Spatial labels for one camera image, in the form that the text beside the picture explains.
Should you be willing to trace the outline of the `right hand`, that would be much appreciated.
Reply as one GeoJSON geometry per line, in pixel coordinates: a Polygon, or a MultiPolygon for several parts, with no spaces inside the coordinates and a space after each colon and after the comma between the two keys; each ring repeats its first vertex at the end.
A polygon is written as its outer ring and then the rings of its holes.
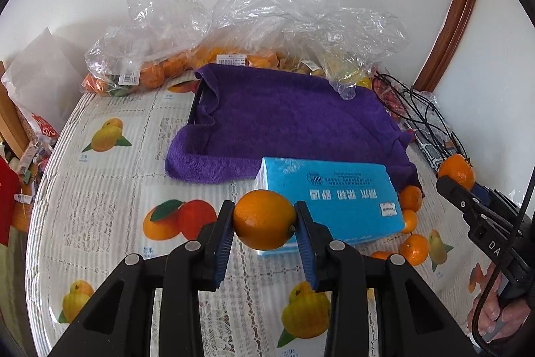
{"type": "MultiPolygon", "coordinates": [[[[473,343],[475,343],[475,340],[472,334],[472,319],[477,303],[480,301],[480,297],[491,278],[493,270],[493,263],[489,264],[486,272],[483,272],[481,265],[477,263],[470,272],[469,292],[472,293],[476,290],[477,286],[480,287],[480,293],[473,300],[467,319],[469,337],[473,343]]],[[[479,333],[481,336],[492,334],[492,342],[511,337],[525,324],[530,315],[530,308],[524,299],[510,301],[507,306],[500,307],[499,296],[508,283],[508,279],[502,273],[499,273],[480,313],[478,321],[479,333]]]]}

